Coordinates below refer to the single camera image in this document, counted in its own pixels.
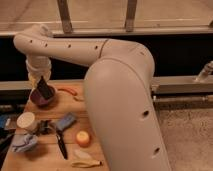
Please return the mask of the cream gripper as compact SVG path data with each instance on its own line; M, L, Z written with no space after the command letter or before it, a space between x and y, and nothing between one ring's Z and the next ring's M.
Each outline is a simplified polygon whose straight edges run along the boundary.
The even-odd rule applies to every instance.
M41 78L49 81L51 77L51 60L45 56L27 56L26 67L28 71L28 79L33 88L37 87Z

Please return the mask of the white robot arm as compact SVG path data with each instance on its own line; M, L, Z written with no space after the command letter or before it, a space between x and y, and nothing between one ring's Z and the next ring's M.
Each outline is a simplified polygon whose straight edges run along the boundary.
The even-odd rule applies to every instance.
M155 63L142 44L107 38L54 38L45 25L14 36L32 77L50 59L88 68L83 92L90 123L110 171L171 171L151 97Z

